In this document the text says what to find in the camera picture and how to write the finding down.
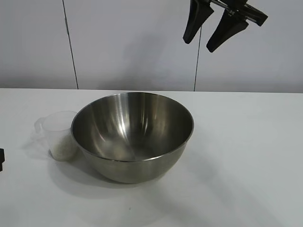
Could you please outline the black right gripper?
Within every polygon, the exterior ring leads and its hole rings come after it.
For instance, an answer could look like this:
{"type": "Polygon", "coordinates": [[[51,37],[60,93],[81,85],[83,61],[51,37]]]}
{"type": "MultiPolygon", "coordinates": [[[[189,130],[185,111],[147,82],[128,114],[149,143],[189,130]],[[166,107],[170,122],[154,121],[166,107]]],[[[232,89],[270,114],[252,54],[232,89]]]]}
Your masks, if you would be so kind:
{"type": "Polygon", "coordinates": [[[186,44],[191,43],[202,24],[213,14],[210,3],[224,8],[221,20],[206,47],[214,52],[232,36],[245,30],[249,20],[262,26],[268,16],[247,3],[247,0],[191,0],[187,26],[183,35],[186,44]]]}

